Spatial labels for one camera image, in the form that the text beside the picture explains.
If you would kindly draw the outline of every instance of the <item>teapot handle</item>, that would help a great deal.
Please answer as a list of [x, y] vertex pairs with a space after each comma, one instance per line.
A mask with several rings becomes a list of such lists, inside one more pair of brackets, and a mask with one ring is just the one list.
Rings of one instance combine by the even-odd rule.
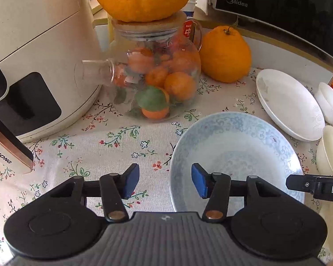
[[196, 19], [194, 19], [194, 18], [192, 18], [192, 17], [187, 17], [186, 20], [187, 20], [187, 21], [191, 21], [191, 22], [195, 25], [195, 29], [196, 29], [197, 31], [200, 32], [200, 40], [198, 41], [197, 44], [194, 43], [195, 46], [196, 46], [196, 49], [197, 49], [198, 51], [200, 51], [201, 46], [202, 46], [202, 26], [201, 26], [201, 24], [200, 24], [199, 21], [197, 21]]

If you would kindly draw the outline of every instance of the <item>air fryer window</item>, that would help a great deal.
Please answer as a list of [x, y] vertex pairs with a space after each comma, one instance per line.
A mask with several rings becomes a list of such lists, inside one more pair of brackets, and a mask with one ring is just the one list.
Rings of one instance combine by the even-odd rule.
[[32, 72], [11, 85], [7, 96], [0, 101], [0, 120], [15, 136], [49, 124], [61, 113], [38, 72]]

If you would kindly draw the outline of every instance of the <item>white plate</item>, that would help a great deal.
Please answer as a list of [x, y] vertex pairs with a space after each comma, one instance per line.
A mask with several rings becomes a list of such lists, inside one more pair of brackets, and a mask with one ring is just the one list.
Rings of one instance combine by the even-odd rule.
[[[301, 164], [286, 138], [264, 120], [238, 112], [207, 116], [181, 137], [170, 165], [170, 193], [176, 211], [197, 211], [208, 202], [199, 197], [191, 180], [191, 165], [199, 163], [207, 172], [222, 172], [233, 180], [257, 175], [300, 202], [304, 193], [288, 190], [290, 174], [303, 175]], [[243, 208], [242, 197], [231, 197], [228, 216]]]
[[261, 70], [256, 78], [258, 98], [270, 118], [287, 134], [305, 142], [322, 137], [320, 106], [296, 79], [278, 70]]

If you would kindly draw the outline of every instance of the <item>blue and white bowl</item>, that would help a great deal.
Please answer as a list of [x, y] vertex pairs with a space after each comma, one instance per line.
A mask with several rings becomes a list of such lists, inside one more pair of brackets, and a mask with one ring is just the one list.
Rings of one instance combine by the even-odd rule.
[[[285, 185], [290, 174], [303, 175], [295, 151], [277, 129], [258, 117], [238, 112], [212, 114], [192, 125], [176, 145], [170, 165], [174, 209], [201, 215], [208, 199], [199, 197], [191, 180], [193, 163], [209, 173], [228, 174], [233, 180], [257, 175], [304, 202], [304, 193]], [[231, 197], [228, 216], [243, 207], [242, 197]]]

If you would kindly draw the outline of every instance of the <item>red label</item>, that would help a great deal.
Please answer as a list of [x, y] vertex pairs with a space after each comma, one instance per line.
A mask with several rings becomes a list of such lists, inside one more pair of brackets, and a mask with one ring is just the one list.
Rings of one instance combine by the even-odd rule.
[[182, 33], [186, 38], [190, 38], [191, 28], [192, 28], [192, 21], [185, 22]]

